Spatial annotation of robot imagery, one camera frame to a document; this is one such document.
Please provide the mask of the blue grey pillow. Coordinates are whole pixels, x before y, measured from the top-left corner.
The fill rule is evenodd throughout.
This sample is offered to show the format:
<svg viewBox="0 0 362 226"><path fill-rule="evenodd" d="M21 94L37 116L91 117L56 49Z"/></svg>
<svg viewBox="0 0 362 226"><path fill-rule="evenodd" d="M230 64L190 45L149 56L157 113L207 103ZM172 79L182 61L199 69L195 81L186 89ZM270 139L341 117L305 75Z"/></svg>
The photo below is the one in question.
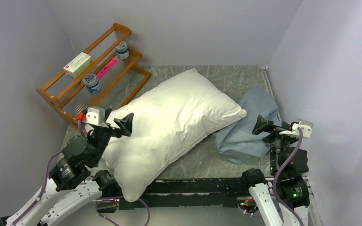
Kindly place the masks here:
<svg viewBox="0 0 362 226"><path fill-rule="evenodd" d="M269 145L262 141L265 134L252 134L258 115L280 125L279 107L266 90L250 87L238 104L246 110L246 117L213 134L219 154L235 164L264 157L269 151Z"/></svg>

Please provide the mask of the white pillow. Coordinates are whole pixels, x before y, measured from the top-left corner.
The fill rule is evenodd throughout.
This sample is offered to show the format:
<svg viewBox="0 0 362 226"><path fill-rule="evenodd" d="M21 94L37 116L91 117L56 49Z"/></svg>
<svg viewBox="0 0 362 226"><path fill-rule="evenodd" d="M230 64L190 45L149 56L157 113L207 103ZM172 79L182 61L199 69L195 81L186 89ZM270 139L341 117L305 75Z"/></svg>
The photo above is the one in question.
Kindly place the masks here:
<svg viewBox="0 0 362 226"><path fill-rule="evenodd" d="M134 115L130 137L111 138L103 159L128 202L137 201L171 163L247 112L195 68L158 84L111 112Z"/></svg>

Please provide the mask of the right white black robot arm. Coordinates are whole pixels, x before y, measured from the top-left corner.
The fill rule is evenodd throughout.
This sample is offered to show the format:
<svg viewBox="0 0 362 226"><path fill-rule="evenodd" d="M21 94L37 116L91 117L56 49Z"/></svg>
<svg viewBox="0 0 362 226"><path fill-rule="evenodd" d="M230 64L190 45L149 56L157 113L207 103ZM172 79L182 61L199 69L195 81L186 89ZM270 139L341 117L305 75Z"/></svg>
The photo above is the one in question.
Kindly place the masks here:
<svg viewBox="0 0 362 226"><path fill-rule="evenodd" d="M297 119L277 126L258 115L252 133L268 133L262 141L270 145L270 171L274 178L269 184L259 169L243 173L240 189L250 198L241 201L238 207L245 214L259 213L267 226L308 224L310 198L303 178L309 171L308 156L300 146L312 131L313 123L309 121Z"/></svg>

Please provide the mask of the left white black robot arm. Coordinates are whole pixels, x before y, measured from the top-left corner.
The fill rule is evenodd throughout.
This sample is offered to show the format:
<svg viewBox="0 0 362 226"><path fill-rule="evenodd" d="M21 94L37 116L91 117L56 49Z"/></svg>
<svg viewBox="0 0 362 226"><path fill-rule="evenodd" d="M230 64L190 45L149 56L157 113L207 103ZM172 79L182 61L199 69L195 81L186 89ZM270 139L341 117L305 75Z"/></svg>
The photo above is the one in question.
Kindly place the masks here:
<svg viewBox="0 0 362 226"><path fill-rule="evenodd" d="M91 111L79 115L79 125L91 129L71 138L62 149L61 158L52 169L46 169L43 185L16 213L1 217L0 226L56 226L79 208L97 199L112 197L116 181L107 170L98 171L91 180L91 169L99 165L111 138L130 137L134 114L122 119L91 119Z"/></svg>

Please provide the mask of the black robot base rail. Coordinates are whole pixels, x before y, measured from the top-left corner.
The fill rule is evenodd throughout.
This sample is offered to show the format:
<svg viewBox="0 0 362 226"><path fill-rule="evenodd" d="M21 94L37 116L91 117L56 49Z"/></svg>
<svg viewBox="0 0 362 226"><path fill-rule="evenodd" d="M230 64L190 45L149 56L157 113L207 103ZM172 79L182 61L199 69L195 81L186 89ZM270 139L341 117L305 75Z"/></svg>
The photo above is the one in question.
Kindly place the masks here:
<svg viewBox="0 0 362 226"><path fill-rule="evenodd" d="M251 198L249 188L266 178L245 171L235 178L156 179L136 200L126 199L125 190L118 184L103 192L99 200L119 199L120 210L136 208L222 206L236 208Z"/></svg>

